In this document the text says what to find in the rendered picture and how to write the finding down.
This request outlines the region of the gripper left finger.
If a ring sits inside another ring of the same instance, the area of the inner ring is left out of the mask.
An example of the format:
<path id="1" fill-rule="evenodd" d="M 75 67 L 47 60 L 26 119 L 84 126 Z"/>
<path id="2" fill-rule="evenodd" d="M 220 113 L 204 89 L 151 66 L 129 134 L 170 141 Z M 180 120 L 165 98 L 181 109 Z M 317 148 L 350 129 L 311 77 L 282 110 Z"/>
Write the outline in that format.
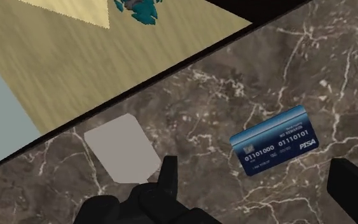
<path id="1" fill-rule="evenodd" d="M 177 157 L 163 159 L 158 181 L 133 187 L 127 200 L 113 195 L 86 199 L 74 224 L 222 224 L 199 207 L 177 200 Z"/>

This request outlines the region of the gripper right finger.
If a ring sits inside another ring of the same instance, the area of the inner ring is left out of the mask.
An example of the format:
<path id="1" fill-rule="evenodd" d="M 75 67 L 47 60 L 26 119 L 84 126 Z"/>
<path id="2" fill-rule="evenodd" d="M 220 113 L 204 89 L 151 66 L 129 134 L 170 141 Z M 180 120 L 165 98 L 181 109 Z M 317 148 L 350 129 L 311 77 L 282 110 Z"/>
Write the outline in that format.
<path id="1" fill-rule="evenodd" d="M 332 158 L 327 192 L 358 224 L 358 166 L 346 158 Z"/>

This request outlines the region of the plain grey card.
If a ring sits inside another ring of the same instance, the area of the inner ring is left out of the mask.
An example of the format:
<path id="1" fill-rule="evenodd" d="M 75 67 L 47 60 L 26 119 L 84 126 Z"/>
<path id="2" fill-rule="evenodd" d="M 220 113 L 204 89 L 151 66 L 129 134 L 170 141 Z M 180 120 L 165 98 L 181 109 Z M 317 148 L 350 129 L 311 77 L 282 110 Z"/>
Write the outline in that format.
<path id="1" fill-rule="evenodd" d="M 151 142 L 131 114 L 85 132 L 84 138 L 117 183 L 146 183 L 161 164 Z"/>

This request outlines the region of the blue bank card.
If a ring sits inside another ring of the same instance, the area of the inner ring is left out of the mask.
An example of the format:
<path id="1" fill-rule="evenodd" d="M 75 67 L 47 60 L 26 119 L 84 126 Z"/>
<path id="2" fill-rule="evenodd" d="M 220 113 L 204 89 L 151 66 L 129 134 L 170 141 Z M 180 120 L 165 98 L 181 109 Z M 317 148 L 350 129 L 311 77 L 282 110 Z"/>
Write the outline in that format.
<path id="1" fill-rule="evenodd" d="M 295 106 L 230 137 L 230 144 L 248 176 L 319 147 L 303 106 Z"/>

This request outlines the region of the teal leafy plant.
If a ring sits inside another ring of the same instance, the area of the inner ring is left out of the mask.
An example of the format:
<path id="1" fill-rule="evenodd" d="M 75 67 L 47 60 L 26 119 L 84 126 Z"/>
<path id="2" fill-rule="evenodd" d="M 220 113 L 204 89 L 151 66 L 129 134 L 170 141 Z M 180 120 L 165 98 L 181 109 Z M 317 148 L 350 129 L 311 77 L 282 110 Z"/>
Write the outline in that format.
<path id="1" fill-rule="evenodd" d="M 144 25 L 155 25 L 158 13 L 156 3 L 163 0 L 113 0 L 117 9 L 121 12 L 124 9 L 131 11 L 131 16 Z"/>

